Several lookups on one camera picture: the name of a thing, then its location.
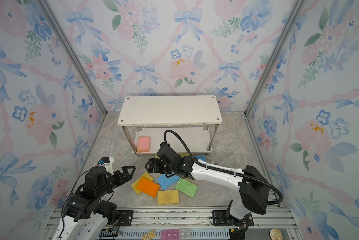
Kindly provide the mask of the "white two-tier shelf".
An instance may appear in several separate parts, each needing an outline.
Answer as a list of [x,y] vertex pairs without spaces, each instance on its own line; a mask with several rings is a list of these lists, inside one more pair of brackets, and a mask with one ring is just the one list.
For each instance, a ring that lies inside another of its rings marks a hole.
[[154,155],[164,141],[165,130],[175,131],[193,154],[212,152],[212,143],[222,123],[216,96],[127,97],[118,125],[136,155],[140,137],[150,138],[148,155]]

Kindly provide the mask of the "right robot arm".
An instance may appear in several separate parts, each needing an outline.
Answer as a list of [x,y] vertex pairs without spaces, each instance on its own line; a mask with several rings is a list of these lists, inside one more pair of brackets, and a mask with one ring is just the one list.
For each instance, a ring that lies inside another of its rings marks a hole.
[[264,215],[267,211],[268,182],[253,166],[245,169],[219,167],[195,158],[182,157],[169,144],[161,143],[157,158],[145,164],[148,173],[164,174],[171,178],[206,181],[231,189],[239,195],[228,204],[225,216],[231,225],[240,226],[252,213]]

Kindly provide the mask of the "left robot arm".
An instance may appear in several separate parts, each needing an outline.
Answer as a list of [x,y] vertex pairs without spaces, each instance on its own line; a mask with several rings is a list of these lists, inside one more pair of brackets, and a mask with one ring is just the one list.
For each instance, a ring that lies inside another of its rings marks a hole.
[[118,211],[117,205],[104,200],[107,194],[129,182],[136,170],[134,166],[122,167],[110,173],[103,166],[85,172],[85,180],[74,194],[67,198],[53,240],[95,240],[102,232],[117,237],[121,226],[129,227],[132,211]]

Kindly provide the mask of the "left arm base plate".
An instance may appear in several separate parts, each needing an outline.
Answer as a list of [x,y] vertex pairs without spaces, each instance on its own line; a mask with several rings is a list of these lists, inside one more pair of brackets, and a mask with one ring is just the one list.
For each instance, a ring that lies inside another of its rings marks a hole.
[[117,210],[110,214],[107,227],[130,227],[133,220],[133,210]]

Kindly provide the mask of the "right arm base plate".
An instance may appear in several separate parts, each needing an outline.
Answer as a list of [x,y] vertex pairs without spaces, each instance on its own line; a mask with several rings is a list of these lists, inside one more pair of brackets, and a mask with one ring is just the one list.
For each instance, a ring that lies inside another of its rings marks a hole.
[[253,227],[254,222],[251,213],[245,215],[243,219],[238,219],[233,217],[230,213],[223,210],[213,210],[211,211],[211,217],[209,218],[212,225],[215,227]]

